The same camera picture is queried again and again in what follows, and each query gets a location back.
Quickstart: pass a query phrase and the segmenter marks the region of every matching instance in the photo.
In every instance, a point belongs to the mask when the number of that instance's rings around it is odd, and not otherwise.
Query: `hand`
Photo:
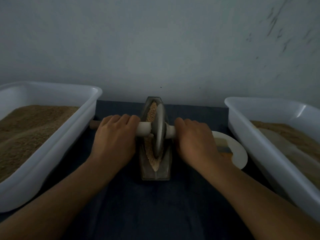
[[[104,118],[96,132],[88,162],[97,173],[111,180],[135,153],[135,134],[140,118],[127,114]]]
[[[177,151],[191,167],[199,172],[206,162],[221,159],[214,136],[206,123],[177,118],[174,125]]]

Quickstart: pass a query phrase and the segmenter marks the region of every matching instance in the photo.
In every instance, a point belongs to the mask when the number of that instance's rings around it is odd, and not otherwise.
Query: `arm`
[[[104,118],[87,161],[2,222],[1,239],[59,239],[86,203],[130,161],[139,121],[128,115]]]
[[[320,225],[224,160],[204,123],[175,121],[177,151],[229,201],[255,239],[319,239]]]

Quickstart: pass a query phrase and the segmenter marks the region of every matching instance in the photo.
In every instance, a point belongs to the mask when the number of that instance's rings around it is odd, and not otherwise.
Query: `hand grinder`
[[[147,114],[152,103],[157,104],[153,122],[146,122]],[[90,122],[90,129],[98,129],[101,121]],[[172,140],[175,138],[174,126],[168,124],[165,107],[160,97],[148,97],[139,122],[136,136],[138,137],[138,156],[142,180],[169,180],[172,162]],[[154,171],[146,155],[143,137],[152,137],[152,149],[154,158],[160,161],[157,171]]]

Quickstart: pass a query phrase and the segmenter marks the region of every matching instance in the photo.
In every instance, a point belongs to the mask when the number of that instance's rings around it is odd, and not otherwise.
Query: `table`
[[[140,115],[142,103],[97,101],[96,120],[108,115]],[[182,117],[205,122],[232,136],[228,109],[165,105],[169,123]],[[78,168],[89,156],[95,131],[87,128],[51,173],[38,197]],[[249,158],[243,169],[271,189]],[[0,214],[0,221],[15,210]],[[78,214],[62,239],[253,239],[229,202],[174,152],[170,181],[142,181],[134,156]]]

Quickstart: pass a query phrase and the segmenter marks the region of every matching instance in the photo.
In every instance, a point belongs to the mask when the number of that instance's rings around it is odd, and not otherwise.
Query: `plate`
[[[237,168],[243,169],[248,162],[248,155],[244,147],[239,142],[237,142],[234,138],[226,134],[223,134],[218,131],[212,131],[212,134],[215,138],[222,138],[227,141],[228,146],[233,153],[232,163]]]

